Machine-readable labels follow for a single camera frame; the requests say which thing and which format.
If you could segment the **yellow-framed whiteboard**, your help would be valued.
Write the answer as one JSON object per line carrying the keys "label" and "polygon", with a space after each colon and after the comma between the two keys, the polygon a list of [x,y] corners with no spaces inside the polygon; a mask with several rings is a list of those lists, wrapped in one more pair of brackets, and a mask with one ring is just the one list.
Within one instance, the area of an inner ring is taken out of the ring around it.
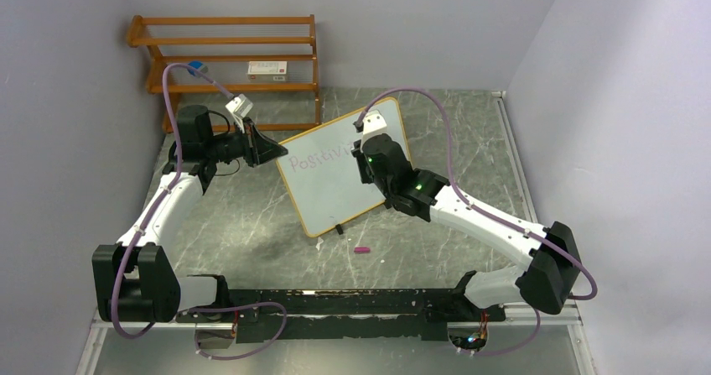
{"label": "yellow-framed whiteboard", "polygon": [[283,140],[288,154],[276,161],[280,175],[308,237],[381,205],[385,198],[373,184],[363,184],[353,143],[361,138],[354,122],[363,108]]}

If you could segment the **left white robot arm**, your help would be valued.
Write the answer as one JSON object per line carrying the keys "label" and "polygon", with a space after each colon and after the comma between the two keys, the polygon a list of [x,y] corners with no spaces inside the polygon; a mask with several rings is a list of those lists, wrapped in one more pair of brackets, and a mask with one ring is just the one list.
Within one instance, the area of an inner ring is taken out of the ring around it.
{"label": "left white robot arm", "polygon": [[225,319],[232,297],[221,275],[178,277],[165,248],[202,198],[220,163],[255,167],[287,155],[260,133],[248,114],[253,105],[226,105],[233,131],[214,133],[210,110],[191,105],[177,112],[178,137],[171,145],[159,187],[131,228],[115,243],[100,245],[91,263],[100,317],[106,322],[170,322],[198,308],[209,320]]}

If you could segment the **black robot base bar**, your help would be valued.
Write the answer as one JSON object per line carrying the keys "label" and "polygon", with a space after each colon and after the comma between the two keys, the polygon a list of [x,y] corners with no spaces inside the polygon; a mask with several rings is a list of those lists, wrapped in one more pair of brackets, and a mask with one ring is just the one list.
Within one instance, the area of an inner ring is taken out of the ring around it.
{"label": "black robot base bar", "polygon": [[479,309],[455,289],[233,289],[239,343],[341,338],[417,337],[447,341],[449,325],[502,322],[503,308]]}

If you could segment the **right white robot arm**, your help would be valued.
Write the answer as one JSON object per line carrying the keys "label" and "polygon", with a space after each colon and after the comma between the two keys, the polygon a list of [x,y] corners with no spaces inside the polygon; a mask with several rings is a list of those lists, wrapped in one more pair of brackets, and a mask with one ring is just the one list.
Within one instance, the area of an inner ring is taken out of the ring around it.
{"label": "right white robot arm", "polygon": [[466,274],[452,298],[454,313],[474,319],[494,305],[523,302],[559,314],[581,270],[572,229],[525,221],[457,191],[442,175],[415,169],[387,134],[357,140],[351,150],[361,181],[383,194],[386,206],[463,232],[508,258],[509,268]]}

